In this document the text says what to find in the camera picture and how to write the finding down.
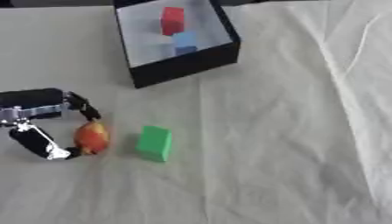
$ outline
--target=red block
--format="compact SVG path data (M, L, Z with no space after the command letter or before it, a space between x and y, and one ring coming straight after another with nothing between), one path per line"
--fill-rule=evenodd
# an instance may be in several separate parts
M161 18L162 34L171 36L184 31L184 9L165 7Z

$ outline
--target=table surface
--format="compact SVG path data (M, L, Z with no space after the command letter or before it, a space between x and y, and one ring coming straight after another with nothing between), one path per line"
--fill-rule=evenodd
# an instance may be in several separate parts
M0 10L0 89L75 91L112 129L106 153L66 162L0 130L0 221L390 223L391 6L226 8L238 64L139 90L111 7ZM60 145L82 124L38 123ZM172 130L167 164L134 155L144 125Z

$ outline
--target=cube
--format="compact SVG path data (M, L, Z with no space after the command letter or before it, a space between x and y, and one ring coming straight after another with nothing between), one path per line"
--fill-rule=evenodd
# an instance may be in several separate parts
M184 9L177 7L165 7L161 17L162 34L171 36L184 31Z
M140 157L166 162L172 147L172 133L168 129L145 126L137 142L136 151Z
M173 35L173 39L177 55L193 53L198 50L195 35L191 31L176 33Z

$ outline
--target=blue block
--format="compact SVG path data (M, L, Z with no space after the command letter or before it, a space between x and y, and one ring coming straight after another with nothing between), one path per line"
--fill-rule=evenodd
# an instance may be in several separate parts
M179 47L176 48L176 55L179 56L187 53L194 53L197 50L198 48L196 46Z
M184 31L175 33L173 35L174 39L174 47L177 48L185 48L185 47L196 47L196 38L193 32Z

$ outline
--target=robotic arm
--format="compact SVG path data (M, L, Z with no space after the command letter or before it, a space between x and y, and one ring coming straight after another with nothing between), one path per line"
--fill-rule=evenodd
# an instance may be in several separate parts
M33 119L59 117L65 110L79 110L88 121L101 119L87 99L57 88L0 93L0 127L10 127L10 137L34 154L53 159L81 156L78 147L61 149L44 130L32 124Z

